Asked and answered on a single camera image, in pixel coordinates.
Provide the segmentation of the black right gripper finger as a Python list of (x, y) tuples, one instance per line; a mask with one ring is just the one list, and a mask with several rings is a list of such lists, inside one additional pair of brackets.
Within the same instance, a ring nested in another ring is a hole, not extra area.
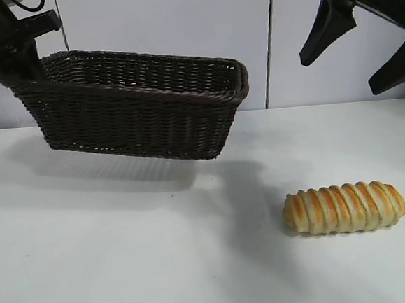
[(313, 27), (299, 53), (301, 65), (314, 63), (327, 47), (356, 26), (349, 0), (320, 0)]
[(369, 80), (373, 94), (381, 94), (405, 83), (405, 41), (400, 49)]

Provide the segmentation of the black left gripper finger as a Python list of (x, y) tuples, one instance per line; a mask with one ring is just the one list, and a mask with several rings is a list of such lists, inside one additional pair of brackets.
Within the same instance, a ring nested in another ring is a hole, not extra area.
[(22, 46), (22, 61), (25, 77), (31, 80), (43, 79), (43, 69), (36, 49), (36, 41), (31, 39)]
[(30, 69), (20, 58), (14, 55), (0, 58), (0, 83), (29, 79)]

